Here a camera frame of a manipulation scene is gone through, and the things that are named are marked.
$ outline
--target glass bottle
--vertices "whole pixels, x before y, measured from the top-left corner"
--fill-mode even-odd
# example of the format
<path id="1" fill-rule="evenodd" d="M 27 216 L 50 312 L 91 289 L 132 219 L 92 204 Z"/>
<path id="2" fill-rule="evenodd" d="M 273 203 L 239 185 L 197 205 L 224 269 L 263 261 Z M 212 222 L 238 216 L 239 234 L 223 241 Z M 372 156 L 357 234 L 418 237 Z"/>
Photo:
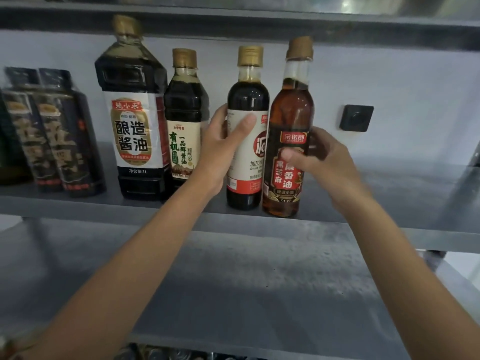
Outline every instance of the glass bottle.
<path id="1" fill-rule="evenodd" d="M 197 53 L 173 49 L 175 74 L 165 95 L 170 161 L 175 188 L 187 181 L 200 158 L 202 125 L 208 124 L 208 95 L 197 77 Z"/>
<path id="2" fill-rule="evenodd" d="M 285 147 L 308 153 L 309 131 L 314 120 L 314 101 L 308 91 L 313 57 L 311 37 L 290 41 L 282 90 L 270 110 L 262 206 L 265 212 L 283 218 L 299 210 L 303 171 L 287 164 L 280 153 Z"/>
<path id="3" fill-rule="evenodd" d="M 267 140 L 270 96 L 260 82 L 264 49 L 261 46 L 238 48 L 238 82 L 228 92 L 227 125 L 230 134 L 248 114 L 257 122 L 235 151 L 227 173 L 226 201 L 238 210 L 250 210 L 262 198 L 262 173 Z"/>
<path id="4" fill-rule="evenodd" d="M 96 61 L 125 198 L 167 199 L 173 189 L 163 94 L 167 71 L 142 44 L 140 24 L 115 15 L 117 41 Z"/>
<path id="5" fill-rule="evenodd" d="M 105 191 L 100 154 L 87 98 L 73 90 L 70 72 L 40 68 L 43 89 L 33 95 L 48 143 L 70 197 Z"/>
<path id="6" fill-rule="evenodd" d="M 32 180 L 15 127 L 0 96 L 0 184 Z"/>
<path id="7" fill-rule="evenodd" d="M 5 74 L 12 87 L 2 91 L 3 98 L 35 183 L 40 192 L 63 191 L 42 117 L 33 100 L 40 88 L 39 74 L 35 69 L 16 67 L 6 67 Z"/>

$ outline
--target large 1l soy sauce bottle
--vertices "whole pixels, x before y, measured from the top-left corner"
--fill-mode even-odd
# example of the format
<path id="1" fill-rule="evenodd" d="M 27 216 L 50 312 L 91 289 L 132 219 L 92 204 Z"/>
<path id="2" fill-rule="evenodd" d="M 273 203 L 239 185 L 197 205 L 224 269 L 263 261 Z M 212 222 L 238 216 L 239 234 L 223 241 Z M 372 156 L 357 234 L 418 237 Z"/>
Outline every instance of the large 1l soy sauce bottle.
<path id="1" fill-rule="evenodd" d="M 114 135 L 125 198 L 163 200 L 172 192 L 163 94 L 167 71 L 142 44 L 140 25 L 115 15 L 117 42 L 95 62 Z"/>
<path id="2" fill-rule="evenodd" d="M 228 93 L 228 133 L 248 114 L 257 117 L 255 127 L 235 151 L 227 174 L 226 201 L 238 210 L 250 210 L 260 204 L 262 176 L 267 142 L 267 88 L 260 82 L 264 49 L 261 46 L 238 48 L 238 82 Z"/>
<path id="3" fill-rule="evenodd" d="M 197 77 L 197 53 L 173 49 L 175 74 L 165 92 L 165 117 L 175 188 L 187 181 L 200 158 L 202 125 L 208 123 L 208 95 Z"/>

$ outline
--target gray shelf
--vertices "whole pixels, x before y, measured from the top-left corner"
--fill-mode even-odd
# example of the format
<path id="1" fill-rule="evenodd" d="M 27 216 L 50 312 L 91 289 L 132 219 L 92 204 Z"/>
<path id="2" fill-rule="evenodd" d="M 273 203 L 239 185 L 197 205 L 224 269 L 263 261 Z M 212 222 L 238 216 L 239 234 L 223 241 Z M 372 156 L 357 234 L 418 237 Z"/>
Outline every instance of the gray shelf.
<path id="1" fill-rule="evenodd" d="M 149 36 L 480 50 L 478 0 L 1 0 L 0 28 L 111 34 L 115 13 Z"/>
<path id="2" fill-rule="evenodd" d="M 138 226 L 146 223 L 161 202 L 124 199 L 111 144 L 99 146 L 107 192 L 70 199 L 66 193 L 41 194 L 33 184 L 4 186 L 0 187 L 0 214 Z M 392 161 L 357 164 L 374 197 L 417 249 L 480 253 L 480 168 Z M 281 239 L 318 237 L 326 230 L 351 234 L 327 193 L 309 175 L 294 218 L 269 216 L 260 208 L 234 210 L 227 205 L 223 191 L 207 205 L 195 230 Z"/>
<path id="3" fill-rule="evenodd" d="M 2 232 L 0 333 L 45 326 L 136 229 L 26 220 Z M 478 290 L 442 259 L 424 259 L 480 322 Z M 132 338 L 267 359 L 409 358 L 355 239 L 338 232 L 192 232 Z"/>

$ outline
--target lower shelf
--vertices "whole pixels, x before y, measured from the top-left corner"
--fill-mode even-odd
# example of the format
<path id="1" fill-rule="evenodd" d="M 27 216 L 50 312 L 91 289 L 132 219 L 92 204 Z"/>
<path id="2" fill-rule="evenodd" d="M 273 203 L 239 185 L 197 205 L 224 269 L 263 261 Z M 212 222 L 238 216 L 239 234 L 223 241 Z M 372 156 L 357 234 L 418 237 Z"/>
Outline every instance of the lower shelf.
<path id="1" fill-rule="evenodd" d="M 44 219 L 2 232 L 0 333 L 45 326 L 137 229 Z M 443 260 L 426 260 L 480 323 L 480 292 Z M 335 230 L 192 232 L 132 339 L 265 359 L 409 358 L 353 236 Z"/>

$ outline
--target hand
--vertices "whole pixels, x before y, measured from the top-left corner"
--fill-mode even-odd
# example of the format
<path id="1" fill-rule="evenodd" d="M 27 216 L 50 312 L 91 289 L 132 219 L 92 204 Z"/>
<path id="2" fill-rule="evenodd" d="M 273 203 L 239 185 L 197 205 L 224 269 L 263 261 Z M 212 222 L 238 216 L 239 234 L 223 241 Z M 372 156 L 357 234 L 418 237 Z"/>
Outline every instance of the hand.
<path id="1" fill-rule="evenodd" d="M 310 131 L 309 156 L 285 148 L 282 158 L 313 175 L 343 215 L 355 199 L 370 197 L 347 147 L 322 128 L 313 126 Z"/>
<path id="2" fill-rule="evenodd" d="M 219 107 L 210 121 L 201 142 L 200 160 L 193 170 L 191 179 L 201 180 L 213 197 L 220 192 L 235 150 L 252 131 L 257 118 L 249 114 L 243 118 L 228 137 L 224 127 L 227 104 Z"/>

